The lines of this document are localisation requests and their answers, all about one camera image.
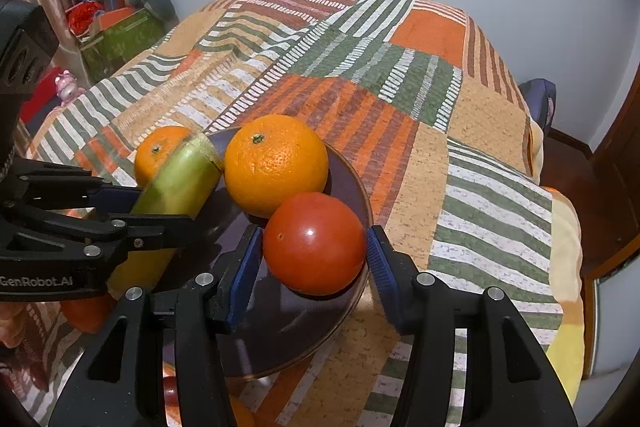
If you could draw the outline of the brown wooden door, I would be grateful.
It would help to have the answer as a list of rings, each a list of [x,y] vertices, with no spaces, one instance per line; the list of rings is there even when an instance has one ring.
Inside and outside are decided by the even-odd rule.
[[[617,230],[616,249],[589,269],[584,281],[585,365],[582,377],[593,373],[599,324],[598,282],[629,260],[639,249],[639,79],[634,78],[610,130],[591,158],[604,184],[601,208]]]

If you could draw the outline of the pink toy figure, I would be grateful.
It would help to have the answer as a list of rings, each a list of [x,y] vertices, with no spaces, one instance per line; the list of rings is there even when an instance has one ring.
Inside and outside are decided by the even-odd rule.
[[[72,103],[86,92],[78,79],[67,69],[56,74],[54,85],[56,96],[60,99],[62,106]]]

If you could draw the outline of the large orange with sticker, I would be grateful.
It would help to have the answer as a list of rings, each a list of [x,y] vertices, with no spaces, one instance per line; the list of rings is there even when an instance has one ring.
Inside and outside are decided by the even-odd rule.
[[[190,135],[191,130],[181,126],[166,126],[151,132],[138,146],[134,158],[134,179],[138,187],[145,188],[153,181],[166,159]]]

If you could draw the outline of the green cardboard box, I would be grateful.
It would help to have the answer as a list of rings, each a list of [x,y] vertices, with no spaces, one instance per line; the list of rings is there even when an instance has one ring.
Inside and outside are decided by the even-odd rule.
[[[79,45],[89,81],[98,83],[114,75],[142,51],[166,35],[165,26],[147,10],[139,10],[99,31]]]

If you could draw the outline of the green sugarcane stalk piece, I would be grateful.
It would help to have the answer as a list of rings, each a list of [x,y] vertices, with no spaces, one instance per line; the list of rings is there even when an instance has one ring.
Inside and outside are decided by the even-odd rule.
[[[224,165],[213,143],[202,132],[191,131],[166,159],[153,181],[132,208],[142,216],[188,216],[194,219],[212,194]],[[177,249],[153,249],[143,244],[115,269],[107,286],[115,296],[129,287],[153,289],[167,269]]]

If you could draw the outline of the small mandarin orange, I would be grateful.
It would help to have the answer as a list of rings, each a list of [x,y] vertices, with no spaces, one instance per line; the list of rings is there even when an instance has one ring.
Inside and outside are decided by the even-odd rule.
[[[238,427],[255,427],[253,413],[243,402],[234,395],[230,395],[229,399],[236,425]]]

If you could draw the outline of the dark red plum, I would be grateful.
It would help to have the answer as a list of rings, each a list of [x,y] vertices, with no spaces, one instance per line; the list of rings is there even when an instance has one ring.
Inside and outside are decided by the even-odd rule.
[[[163,378],[164,400],[168,407],[178,407],[177,378],[175,376],[165,376]]]

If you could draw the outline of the red tomato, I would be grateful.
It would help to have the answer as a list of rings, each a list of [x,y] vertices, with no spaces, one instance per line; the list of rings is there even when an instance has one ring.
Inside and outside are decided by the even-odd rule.
[[[284,286],[326,297],[349,286],[366,259],[366,229],[339,199],[318,192],[288,198],[262,239],[270,273]]]
[[[66,321],[75,329],[86,334],[96,334],[116,307],[117,301],[106,294],[77,300],[60,302],[60,309]]]

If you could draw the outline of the dark blue backpack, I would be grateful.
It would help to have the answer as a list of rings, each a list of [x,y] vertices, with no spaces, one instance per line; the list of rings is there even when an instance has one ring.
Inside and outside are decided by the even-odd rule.
[[[533,121],[544,135],[552,128],[556,106],[555,84],[544,78],[535,78],[518,85]]]

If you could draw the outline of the striped patchwork bedspread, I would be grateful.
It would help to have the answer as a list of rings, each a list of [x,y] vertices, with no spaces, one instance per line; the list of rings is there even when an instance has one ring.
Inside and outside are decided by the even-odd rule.
[[[134,181],[153,130],[293,116],[358,174],[416,265],[497,285],[568,399],[582,379],[576,212],[539,183],[542,138],[510,70],[465,12],[428,0],[219,0],[54,113],[28,155]]]

